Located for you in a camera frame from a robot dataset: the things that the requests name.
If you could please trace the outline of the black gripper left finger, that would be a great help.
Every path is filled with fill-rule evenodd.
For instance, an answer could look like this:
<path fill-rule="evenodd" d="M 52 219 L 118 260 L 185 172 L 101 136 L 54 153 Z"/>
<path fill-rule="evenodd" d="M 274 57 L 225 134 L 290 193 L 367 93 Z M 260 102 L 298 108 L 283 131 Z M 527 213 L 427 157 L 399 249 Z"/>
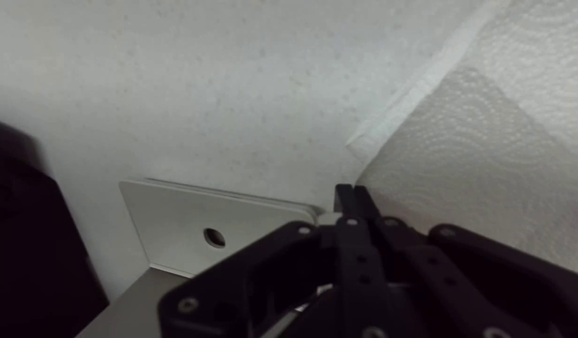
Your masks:
<path fill-rule="evenodd" d="M 384 273 L 371 225 L 379 210 L 364 185 L 337 183 L 330 226 L 339 338 L 388 338 Z"/>

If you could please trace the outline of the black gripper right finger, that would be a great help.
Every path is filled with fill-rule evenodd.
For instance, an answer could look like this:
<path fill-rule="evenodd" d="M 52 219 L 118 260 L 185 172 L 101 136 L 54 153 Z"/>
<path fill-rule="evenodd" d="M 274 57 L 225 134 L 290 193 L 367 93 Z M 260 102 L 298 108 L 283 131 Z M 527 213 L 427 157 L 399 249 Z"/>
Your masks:
<path fill-rule="evenodd" d="M 578 271 L 452 223 L 420 234 L 381 217 L 371 230 L 431 298 L 448 338 L 578 338 Z"/>

